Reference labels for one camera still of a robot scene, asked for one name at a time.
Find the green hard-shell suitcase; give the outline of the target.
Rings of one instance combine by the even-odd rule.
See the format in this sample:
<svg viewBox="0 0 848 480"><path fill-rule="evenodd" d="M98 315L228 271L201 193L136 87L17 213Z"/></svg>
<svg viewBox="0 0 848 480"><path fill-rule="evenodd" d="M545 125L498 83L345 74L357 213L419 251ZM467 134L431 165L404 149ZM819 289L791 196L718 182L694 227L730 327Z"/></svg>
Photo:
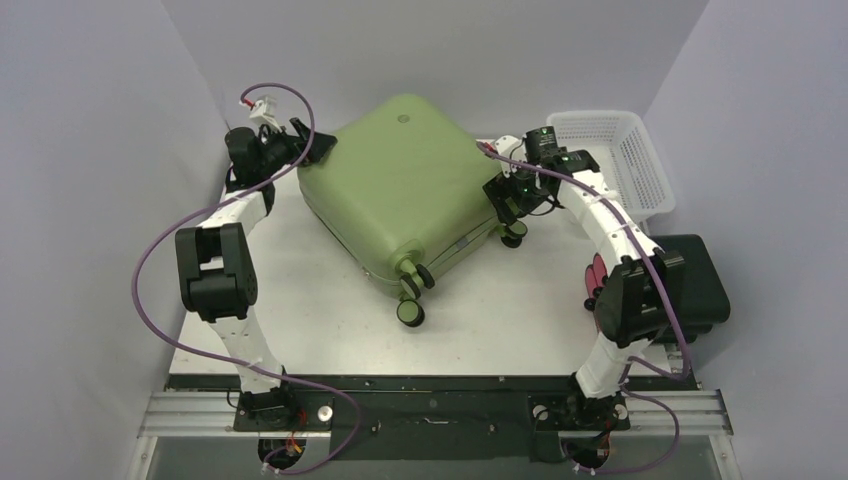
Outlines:
<svg viewBox="0 0 848 480"><path fill-rule="evenodd" d="M491 235L521 245L526 225L499 219L484 188L502 172L426 98L399 94L335 132L321 161L298 170L304 201L386 294L420 326L422 295Z"/></svg>

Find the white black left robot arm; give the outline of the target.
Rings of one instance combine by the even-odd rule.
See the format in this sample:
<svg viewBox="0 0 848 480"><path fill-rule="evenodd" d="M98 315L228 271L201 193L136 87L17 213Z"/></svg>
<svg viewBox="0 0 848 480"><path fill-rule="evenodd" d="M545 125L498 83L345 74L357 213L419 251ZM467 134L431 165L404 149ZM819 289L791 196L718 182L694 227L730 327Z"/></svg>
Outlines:
<svg viewBox="0 0 848 480"><path fill-rule="evenodd" d="M275 430L295 423L299 405L254 310L259 289L247 237L273 208L272 177L287 166L321 162L337 143L335 136L316 132L297 117L290 123L292 134L268 123L257 130L229 130L224 137L230 169L223 206L175 234L185 308L209 325L228 356L238 360L241 409L259 413Z"/></svg>

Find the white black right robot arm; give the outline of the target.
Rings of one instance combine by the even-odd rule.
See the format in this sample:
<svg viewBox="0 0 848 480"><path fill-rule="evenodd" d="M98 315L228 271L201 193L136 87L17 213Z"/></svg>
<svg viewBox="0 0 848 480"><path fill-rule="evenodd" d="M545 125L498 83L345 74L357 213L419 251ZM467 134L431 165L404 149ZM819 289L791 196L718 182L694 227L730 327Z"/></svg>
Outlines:
<svg viewBox="0 0 848 480"><path fill-rule="evenodd" d="M592 272L599 284L590 293L598 334L588 358L571 377L578 391L563 402L566 418L588 427L603 415L603 400L622 392L633 364L659 370L642 357L657 337L672 330L678 343L685 342L677 315L685 262L644 233L594 157L559 145L553 127L507 140L524 149L523 159L506 156L495 143L476 144L501 164L484 191L507 235L517 237L518 220L550 201L571 212L595 246Z"/></svg>

